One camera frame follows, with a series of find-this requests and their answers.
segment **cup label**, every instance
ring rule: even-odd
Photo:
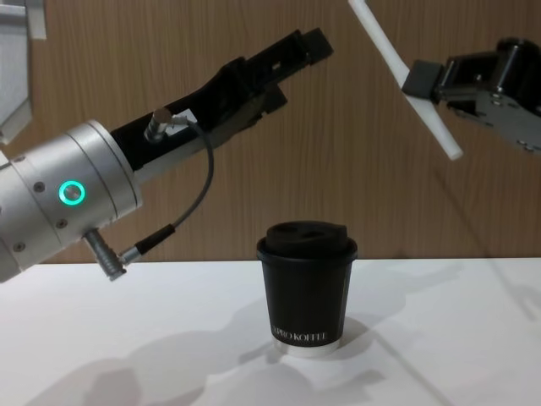
[[[286,332],[280,327],[272,326],[272,333],[276,338],[284,338],[299,344],[311,344],[324,342],[328,338],[327,332]]]

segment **metal bracket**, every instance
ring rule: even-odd
[[[0,144],[13,140],[32,119],[30,38],[46,38],[43,0],[0,0]]]

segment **cable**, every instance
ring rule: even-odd
[[[182,214],[181,217],[179,217],[176,221],[172,223],[172,225],[176,228],[178,228],[188,217],[192,215],[192,213],[199,207],[203,199],[205,198],[207,192],[210,189],[210,185],[212,184],[212,179],[214,178],[214,151],[212,148],[212,144],[210,143],[209,136],[203,131],[200,126],[196,123],[192,123],[188,121],[188,126],[197,133],[197,135],[203,140],[205,143],[206,148],[206,154],[207,159],[209,163],[209,169],[208,173],[206,175],[206,181],[203,185],[203,189],[199,193],[199,196],[194,200],[194,203]]]
[[[176,231],[177,228],[183,224],[188,217],[190,217],[195,210],[199,207],[203,199],[206,197],[210,186],[212,185],[212,179],[214,178],[214,150],[212,144],[209,140],[209,136],[201,129],[197,123],[187,121],[186,124],[201,138],[205,144],[205,149],[207,153],[207,160],[209,164],[209,169],[206,175],[205,184],[203,189],[199,192],[199,195],[195,198],[194,203],[174,222],[167,224],[164,228],[159,229],[155,233],[149,235],[145,239],[141,239],[133,247],[125,250],[120,256],[120,261],[124,265],[129,265],[132,262],[137,261],[141,256],[155,248],[158,244],[161,244],[163,241],[171,237]]]

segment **black paper cup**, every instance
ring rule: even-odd
[[[327,222],[285,222],[257,245],[270,330],[287,354],[316,357],[338,348],[357,245]]]

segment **white cup base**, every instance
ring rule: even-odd
[[[318,358],[334,353],[340,347],[340,338],[334,343],[322,345],[320,347],[298,347],[291,344],[285,344],[282,341],[272,338],[274,346],[284,354],[298,358]]]

